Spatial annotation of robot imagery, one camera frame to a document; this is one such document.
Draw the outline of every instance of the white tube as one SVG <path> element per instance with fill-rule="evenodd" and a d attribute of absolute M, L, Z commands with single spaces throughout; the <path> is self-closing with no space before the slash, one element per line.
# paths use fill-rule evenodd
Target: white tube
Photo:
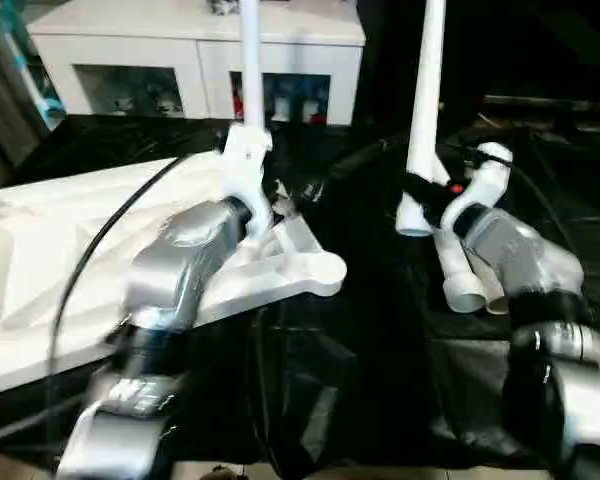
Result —
<path fill-rule="evenodd" d="M 407 172 L 429 181 L 433 178 L 432 161 L 438 127 L 444 17 L 445 0 L 427 0 L 407 154 Z M 416 237 L 432 232 L 423 216 L 422 206 L 406 193 L 402 195 L 396 213 L 396 231 Z"/>
<path fill-rule="evenodd" d="M 442 165 L 438 155 L 434 155 L 433 157 L 433 181 L 440 185 L 446 185 L 449 183 L 449 180 L 451 180 L 451 177 L 449 176 L 447 169 Z"/>
<path fill-rule="evenodd" d="M 240 0 L 242 21 L 242 95 L 244 124 L 264 129 L 264 94 L 260 72 L 260 0 Z"/>
<path fill-rule="evenodd" d="M 466 249 L 465 253 L 467 254 L 467 258 L 469 259 L 473 271 L 482 282 L 487 301 L 487 312 L 493 315 L 504 315 L 509 311 L 509 305 L 507 304 L 507 297 L 504 294 L 502 285 L 498 281 L 496 272 L 494 272 L 489 265 L 484 263 L 484 260 L 475 253 Z"/>
<path fill-rule="evenodd" d="M 507 163 L 513 161 L 510 150 L 499 143 L 489 142 L 478 146 L 478 150 L 492 157 L 498 157 Z M 493 207 L 507 191 L 509 185 L 509 167 L 488 160 L 474 172 L 471 183 L 464 193 L 453 200 L 442 215 L 440 228 L 452 230 L 455 221 L 466 208 L 473 203 Z"/>
<path fill-rule="evenodd" d="M 434 241 L 444 274 L 442 290 L 449 308 L 458 313 L 470 313 L 485 306 L 482 282 L 471 270 L 460 240 L 453 232 L 436 230 Z"/>

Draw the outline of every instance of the cabinet door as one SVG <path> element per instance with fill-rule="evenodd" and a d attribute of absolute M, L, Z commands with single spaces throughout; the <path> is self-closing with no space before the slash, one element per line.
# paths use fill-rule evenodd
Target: cabinet door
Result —
<path fill-rule="evenodd" d="M 194 40 L 33 39 L 68 113 L 208 117 Z"/>
<path fill-rule="evenodd" d="M 199 41 L 198 49 L 210 116 L 235 118 L 240 109 L 240 44 Z M 350 124 L 361 55 L 362 49 L 355 46 L 261 45 L 265 111 L 284 119 L 293 116 L 287 109 L 295 106 L 304 120 L 326 116 L 329 124 Z M 313 78 L 299 80 L 302 76 Z"/>

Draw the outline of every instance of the table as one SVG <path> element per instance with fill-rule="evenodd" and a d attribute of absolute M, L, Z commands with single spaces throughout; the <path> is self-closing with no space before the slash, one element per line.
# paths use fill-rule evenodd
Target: table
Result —
<path fill-rule="evenodd" d="M 32 154 L 16 181 L 205 150 L 225 128 L 210 121 L 73 117 Z M 274 134 L 269 171 L 293 188 L 376 136 L 371 130 L 285 127 Z M 514 149 L 514 161 L 577 233 L 600 329 L 597 137 L 569 145 L 526 130 L 465 136 L 470 143 L 483 138 Z M 443 148 L 438 153 L 452 172 L 461 167 L 453 154 Z M 291 478 L 351 463 L 537 466 L 501 426 L 507 318 L 449 312 L 431 242 L 393 232 L 400 194 L 395 179 L 403 161 L 404 151 L 397 151 L 334 182 L 324 202 L 305 212 L 323 247 L 347 262 L 340 294 L 295 297 L 197 332 L 190 365 L 198 388 L 182 419 L 186 441 L 174 452 L 178 458 L 265 459 Z M 560 241 L 515 177 L 504 202 Z M 95 367 L 59 381 L 65 434 Z M 37 383 L 0 396 L 0 428 L 38 414 L 41 394 Z M 42 433 L 32 421 L 15 428 L 0 448 L 17 444 L 10 455 L 41 461 L 40 451 L 61 448 L 42 448 Z"/>

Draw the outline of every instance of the white pipe fitting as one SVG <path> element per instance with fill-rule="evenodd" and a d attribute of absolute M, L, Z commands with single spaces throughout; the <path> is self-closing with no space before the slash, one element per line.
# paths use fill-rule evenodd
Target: white pipe fitting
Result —
<path fill-rule="evenodd" d="M 478 146 L 478 150 L 504 160 L 513 161 L 511 150 L 499 143 L 489 142 Z M 485 207 L 493 207 L 507 191 L 510 169 L 506 165 L 488 160 L 475 171 L 471 183 L 462 195 L 454 199 L 442 215 L 440 228 L 453 230 L 453 225 L 466 208 L 473 203 L 480 203 Z"/>
<path fill-rule="evenodd" d="M 485 306 L 486 296 L 480 279 L 473 273 L 455 233 L 436 230 L 433 235 L 444 274 L 442 290 L 449 308 L 471 313 Z"/>
<path fill-rule="evenodd" d="M 473 271 L 480 279 L 480 282 L 482 282 L 487 312 L 493 315 L 506 314 L 509 311 L 509 304 L 502 285 L 496 276 L 496 272 L 475 253 L 467 249 L 465 249 L 465 253 Z"/>

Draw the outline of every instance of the white 3d-printed bracket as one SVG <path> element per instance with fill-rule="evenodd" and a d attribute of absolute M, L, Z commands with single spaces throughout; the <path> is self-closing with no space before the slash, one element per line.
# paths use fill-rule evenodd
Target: white 3d-printed bracket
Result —
<path fill-rule="evenodd" d="M 113 211 L 169 160 L 0 190 L 0 391 L 44 376 L 50 322 L 75 262 Z M 226 194 L 224 161 L 206 152 L 184 162 L 105 237 L 67 305 L 59 371 L 110 353 L 102 339 L 120 320 L 133 258 L 168 216 Z M 243 242 L 211 279 L 196 326 L 302 292 L 333 295 L 345 275 L 342 259 L 290 215 Z"/>

